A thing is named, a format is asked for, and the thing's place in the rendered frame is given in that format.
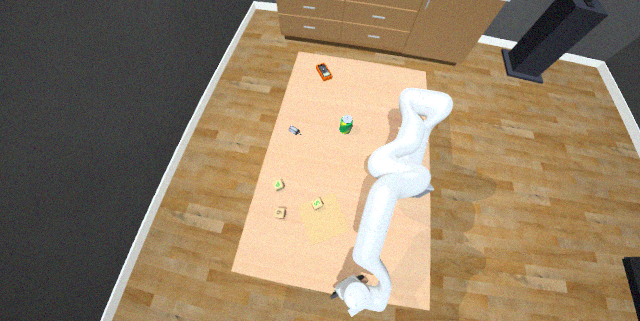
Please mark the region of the pale yellow square mat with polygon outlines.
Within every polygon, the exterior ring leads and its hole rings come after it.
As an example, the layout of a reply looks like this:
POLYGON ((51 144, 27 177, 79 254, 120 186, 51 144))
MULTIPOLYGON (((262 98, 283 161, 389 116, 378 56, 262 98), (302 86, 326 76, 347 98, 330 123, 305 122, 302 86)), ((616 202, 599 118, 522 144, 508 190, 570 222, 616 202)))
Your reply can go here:
POLYGON ((316 211, 311 201, 297 206, 311 246, 349 231, 335 193, 320 200, 323 207, 316 211))

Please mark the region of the green soda can with yellow stripe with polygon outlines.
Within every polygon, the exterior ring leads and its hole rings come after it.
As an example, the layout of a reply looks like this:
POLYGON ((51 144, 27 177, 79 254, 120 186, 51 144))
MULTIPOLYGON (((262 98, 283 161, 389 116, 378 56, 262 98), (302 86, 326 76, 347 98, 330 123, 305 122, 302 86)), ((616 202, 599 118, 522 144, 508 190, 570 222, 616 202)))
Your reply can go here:
POLYGON ((344 115, 341 118, 339 130, 342 134, 348 134, 351 130, 353 119, 350 115, 344 115))

